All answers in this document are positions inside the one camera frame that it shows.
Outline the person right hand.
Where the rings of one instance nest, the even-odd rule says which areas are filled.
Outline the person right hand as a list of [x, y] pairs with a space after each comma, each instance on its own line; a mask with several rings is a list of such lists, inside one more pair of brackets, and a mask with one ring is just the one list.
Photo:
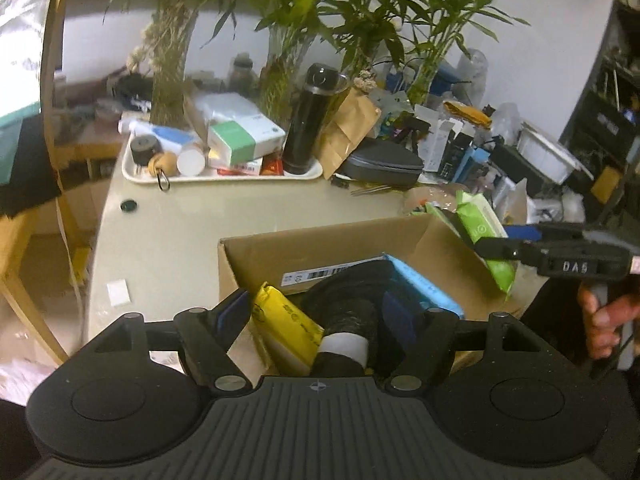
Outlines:
[[627, 322], [634, 323], [634, 355], [639, 355], [639, 291], [612, 300], [601, 307], [598, 298], [590, 288], [581, 284], [578, 288], [577, 301], [582, 308], [586, 332], [586, 347], [591, 359], [608, 358], [620, 343], [617, 329]]

